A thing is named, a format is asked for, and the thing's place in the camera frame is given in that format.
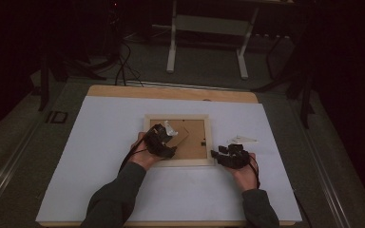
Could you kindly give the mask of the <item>person's left hand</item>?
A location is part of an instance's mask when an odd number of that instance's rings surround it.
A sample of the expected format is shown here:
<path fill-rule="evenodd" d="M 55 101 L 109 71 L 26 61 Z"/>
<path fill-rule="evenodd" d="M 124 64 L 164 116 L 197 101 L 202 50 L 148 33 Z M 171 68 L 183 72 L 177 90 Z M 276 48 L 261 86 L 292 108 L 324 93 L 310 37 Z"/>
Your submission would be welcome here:
<path fill-rule="evenodd" d="M 148 171 L 155 163 L 162 160 L 154 154 L 151 154 L 147 149 L 145 142 L 143 141 L 144 132 L 138 134 L 137 141 L 131 145 L 132 155 L 127 160 L 128 162 L 134 162 L 139 164 L 145 171 Z"/>

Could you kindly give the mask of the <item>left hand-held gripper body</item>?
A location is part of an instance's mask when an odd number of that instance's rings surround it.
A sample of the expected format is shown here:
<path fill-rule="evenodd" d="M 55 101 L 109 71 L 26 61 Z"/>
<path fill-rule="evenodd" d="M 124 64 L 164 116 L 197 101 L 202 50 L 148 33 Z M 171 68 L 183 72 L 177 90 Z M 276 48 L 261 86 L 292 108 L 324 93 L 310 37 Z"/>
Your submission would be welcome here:
<path fill-rule="evenodd" d="M 156 156 L 161 156 L 162 151 L 169 147 L 166 144 L 170 142 L 178 132 L 175 131 L 168 121 L 154 124 L 144 135 L 144 142 L 147 150 Z"/>

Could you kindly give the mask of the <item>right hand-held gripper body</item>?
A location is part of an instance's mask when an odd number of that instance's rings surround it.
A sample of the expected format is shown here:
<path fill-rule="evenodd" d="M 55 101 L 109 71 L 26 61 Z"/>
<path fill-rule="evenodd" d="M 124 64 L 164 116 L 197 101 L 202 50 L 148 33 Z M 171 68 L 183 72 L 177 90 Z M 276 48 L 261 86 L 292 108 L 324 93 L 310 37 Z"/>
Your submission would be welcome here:
<path fill-rule="evenodd" d="M 227 141 L 229 154 L 222 154 L 221 165 L 233 169 L 240 169 L 247 165 L 251 158 L 249 152 L 243 146 L 246 143 L 256 143 L 257 140 L 246 138 L 243 136 L 236 136 Z"/>

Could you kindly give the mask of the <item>black rectangular floor bracket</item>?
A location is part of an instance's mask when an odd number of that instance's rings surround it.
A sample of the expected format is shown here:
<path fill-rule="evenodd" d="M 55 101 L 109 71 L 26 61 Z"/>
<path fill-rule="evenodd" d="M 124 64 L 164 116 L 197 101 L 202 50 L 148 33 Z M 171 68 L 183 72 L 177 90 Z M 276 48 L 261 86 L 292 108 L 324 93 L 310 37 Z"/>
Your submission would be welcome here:
<path fill-rule="evenodd" d="M 46 124 L 64 124 L 67 121 L 68 113 L 63 111 L 50 111 L 45 123 Z"/>

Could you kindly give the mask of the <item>grey metal floor rail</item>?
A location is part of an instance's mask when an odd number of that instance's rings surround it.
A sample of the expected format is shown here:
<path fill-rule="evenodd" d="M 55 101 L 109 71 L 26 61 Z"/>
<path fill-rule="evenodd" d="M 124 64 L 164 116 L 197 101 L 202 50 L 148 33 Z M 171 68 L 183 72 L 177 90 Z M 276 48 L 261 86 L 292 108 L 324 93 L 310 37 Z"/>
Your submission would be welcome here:
<path fill-rule="evenodd" d="M 26 148 L 29 142 L 33 138 L 35 132 L 40 128 L 41 121 L 33 123 L 22 136 L 19 143 L 11 150 L 9 160 L 0 169 L 0 196 L 5 191 L 7 185 L 15 173 L 17 166 L 21 159 L 24 157 Z"/>
<path fill-rule="evenodd" d="M 309 133 L 309 130 L 305 128 L 305 126 L 303 125 L 303 123 L 300 119 L 300 113 L 297 110 L 298 103 L 296 101 L 289 101 L 288 104 L 295 116 L 298 128 L 300 129 L 303 137 L 305 138 L 307 147 L 310 150 L 312 162 L 313 162 L 313 165 L 317 172 L 317 178 L 318 178 L 319 184 L 321 186 L 321 189 L 325 196 L 327 204 L 329 205 L 331 214 L 333 215 L 334 220 L 336 222 L 336 227 L 337 228 L 351 228 L 350 221 L 348 220 L 347 216 L 345 215 L 342 204 L 338 198 L 336 189 L 334 188 L 333 183 L 328 175 L 328 172 L 322 163 L 322 159 L 319 155 L 317 146 L 316 146 L 311 134 Z"/>

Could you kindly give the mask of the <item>person's right hand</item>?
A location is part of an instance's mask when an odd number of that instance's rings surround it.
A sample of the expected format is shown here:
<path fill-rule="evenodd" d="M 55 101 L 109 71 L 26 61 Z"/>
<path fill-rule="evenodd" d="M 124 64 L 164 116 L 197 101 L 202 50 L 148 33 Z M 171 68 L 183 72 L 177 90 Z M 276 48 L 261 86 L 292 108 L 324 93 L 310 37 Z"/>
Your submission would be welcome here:
<path fill-rule="evenodd" d="M 241 169 L 226 168 L 241 192 L 259 188 L 259 166 L 256 161 L 256 154 L 250 153 L 250 157 L 250 163 Z"/>

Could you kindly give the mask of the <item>black tripod stand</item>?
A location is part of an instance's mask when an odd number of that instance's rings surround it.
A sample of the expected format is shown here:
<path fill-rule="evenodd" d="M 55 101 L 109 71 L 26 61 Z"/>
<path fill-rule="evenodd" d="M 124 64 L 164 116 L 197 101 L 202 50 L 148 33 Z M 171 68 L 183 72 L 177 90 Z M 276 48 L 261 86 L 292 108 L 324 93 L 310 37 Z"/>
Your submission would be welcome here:
<path fill-rule="evenodd" d="M 70 65 L 83 75 L 94 80 L 103 80 L 101 77 L 95 74 L 93 71 L 88 69 L 86 66 L 82 66 L 75 60 L 66 56 L 65 53 L 51 47 L 47 44 L 41 46 L 40 55 L 40 85 L 38 86 L 38 92 L 40 94 L 40 106 L 39 111 L 43 111 L 49 102 L 49 78 L 48 75 L 51 73 L 53 78 L 58 82 L 65 82 L 68 78 L 65 64 Z"/>

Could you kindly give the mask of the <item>wooden photo frame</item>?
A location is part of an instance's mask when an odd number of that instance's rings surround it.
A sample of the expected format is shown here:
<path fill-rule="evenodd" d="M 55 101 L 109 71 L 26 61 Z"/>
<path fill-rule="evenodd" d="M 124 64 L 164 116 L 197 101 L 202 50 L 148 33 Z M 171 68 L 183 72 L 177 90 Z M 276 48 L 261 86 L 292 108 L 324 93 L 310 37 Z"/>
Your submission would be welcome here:
<path fill-rule="evenodd" d="M 178 133 L 166 145 L 176 146 L 172 159 L 157 163 L 158 167 L 209 166 L 214 164 L 211 157 L 212 132 L 206 114 L 146 114 L 144 131 L 155 124 L 169 125 Z"/>

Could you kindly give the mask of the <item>white work board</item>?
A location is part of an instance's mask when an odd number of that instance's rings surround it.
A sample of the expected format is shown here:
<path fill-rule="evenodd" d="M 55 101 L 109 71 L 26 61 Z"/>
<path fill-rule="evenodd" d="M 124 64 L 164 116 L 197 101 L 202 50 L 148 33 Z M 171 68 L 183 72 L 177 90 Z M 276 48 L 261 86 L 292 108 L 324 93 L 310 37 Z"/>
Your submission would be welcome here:
<path fill-rule="evenodd" d="M 253 139 L 260 187 L 281 221 L 301 215 L 261 104 L 85 97 L 36 217 L 41 224 L 79 222 L 91 196 L 115 179 L 147 114 L 205 114 L 214 146 Z M 242 221 L 242 197 L 219 165 L 153 167 L 145 175 L 132 222 Z"/>

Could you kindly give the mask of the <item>white metal stand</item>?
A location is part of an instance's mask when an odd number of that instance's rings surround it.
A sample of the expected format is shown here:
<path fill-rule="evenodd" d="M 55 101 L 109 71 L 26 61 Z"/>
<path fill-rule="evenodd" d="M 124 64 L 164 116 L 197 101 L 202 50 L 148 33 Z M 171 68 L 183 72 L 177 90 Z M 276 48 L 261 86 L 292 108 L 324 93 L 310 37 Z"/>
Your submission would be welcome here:
<path fill-rule="evenodd" d="M 242 36 L 243 42 L 236 50 L 240 76 L 243 80 L 249 78 L 244 53 L 259 15 L 259 8 L 255 8 L 249 21 L 230 20 L 177 13 L 178 0 L 173 0 L 171 17 L 171 38 L 168 51 L 166 72 L 173 73 L 176 62 L 176 35 L 178 30 L 215 33 L 224 35 Z"/>

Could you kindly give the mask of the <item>black angled stand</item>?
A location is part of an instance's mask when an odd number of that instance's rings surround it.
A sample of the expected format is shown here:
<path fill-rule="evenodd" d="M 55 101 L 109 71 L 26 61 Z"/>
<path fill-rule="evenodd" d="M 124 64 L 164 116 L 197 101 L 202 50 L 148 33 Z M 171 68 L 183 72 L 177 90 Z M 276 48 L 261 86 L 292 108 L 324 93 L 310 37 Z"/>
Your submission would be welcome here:
<path fill-rule="evenodd" d="M 302 126 L 309 128 L 308 115 L 313 111 L 310 105 L 313 77 L 315 75 L 315 61 L 310 50 L 309 37 L 306 30 L 296 33 L 295 47 L 277 79 L 271 83 L 252 88 L 253 92 L 265 92 L 274 87 L 288 83 L 285 91 L 287 99 L 300 99 L 299 119 Z"/>

